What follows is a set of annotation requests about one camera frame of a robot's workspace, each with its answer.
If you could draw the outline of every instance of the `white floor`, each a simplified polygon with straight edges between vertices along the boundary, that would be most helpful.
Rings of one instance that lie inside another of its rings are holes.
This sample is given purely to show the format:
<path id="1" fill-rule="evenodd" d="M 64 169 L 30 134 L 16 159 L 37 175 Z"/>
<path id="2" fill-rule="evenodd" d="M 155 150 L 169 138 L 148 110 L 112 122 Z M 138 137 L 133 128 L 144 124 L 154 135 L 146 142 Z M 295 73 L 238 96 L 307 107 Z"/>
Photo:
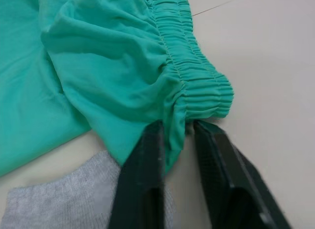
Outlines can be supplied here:
<path id="1" fill-rule="evenodd" d="M 204 54 L 235 91 L 220 126 L 258 167 L 292 227 L 315 228 L 315 0 L 189 1 Z M 90 132 L 0 178 L 0 218 L 9 189 L 57 179 L 103 148 Z M 182 229 L 210 228 L 199 181 L 188 136 L 167 179 Z"/>

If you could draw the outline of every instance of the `teal fabric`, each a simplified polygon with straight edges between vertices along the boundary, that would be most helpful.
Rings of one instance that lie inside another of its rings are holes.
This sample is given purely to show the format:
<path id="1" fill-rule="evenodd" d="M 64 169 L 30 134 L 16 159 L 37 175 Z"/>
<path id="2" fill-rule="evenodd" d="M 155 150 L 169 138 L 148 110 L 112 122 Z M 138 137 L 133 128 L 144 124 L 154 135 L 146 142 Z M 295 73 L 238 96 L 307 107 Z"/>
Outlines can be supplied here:
<path id="1" fill-rule="evenodd" d="M 187 0 L 0 0 L 0 15 L 0 175 L 91 128 L 123 164 L 158 119 L 168 171 L 185 121 L 228 114 Z"/>

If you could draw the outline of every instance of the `gray fabric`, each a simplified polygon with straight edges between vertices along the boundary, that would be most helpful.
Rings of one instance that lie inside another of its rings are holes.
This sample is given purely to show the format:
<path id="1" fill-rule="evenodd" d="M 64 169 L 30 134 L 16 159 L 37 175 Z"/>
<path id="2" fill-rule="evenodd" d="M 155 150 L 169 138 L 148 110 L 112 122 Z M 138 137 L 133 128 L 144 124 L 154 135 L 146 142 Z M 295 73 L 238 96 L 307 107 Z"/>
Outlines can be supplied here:
<path id="1" fill-rule="evenodd" d="M 103 151 L 58 181 L 15 188 L 8 194 L 0 229 L 105 229 L 119 172 Z M 173 228 L 173 214 L 174 201 L 166 190 L 167 229 Z"/>

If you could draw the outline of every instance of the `elastic waistband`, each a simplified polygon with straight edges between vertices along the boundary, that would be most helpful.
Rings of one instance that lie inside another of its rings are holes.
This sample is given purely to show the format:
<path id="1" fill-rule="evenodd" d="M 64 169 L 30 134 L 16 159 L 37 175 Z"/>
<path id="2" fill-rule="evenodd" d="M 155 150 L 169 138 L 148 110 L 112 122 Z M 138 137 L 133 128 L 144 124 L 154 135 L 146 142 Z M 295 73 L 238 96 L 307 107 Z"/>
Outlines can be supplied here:
<path id="1" fill-rule="evenodd" d="M 225 117 L 233 100 L 227 78 L 201 53 L 188 0 L 147 0 L 174 72 L 183 83 L 188 119 Z"/>

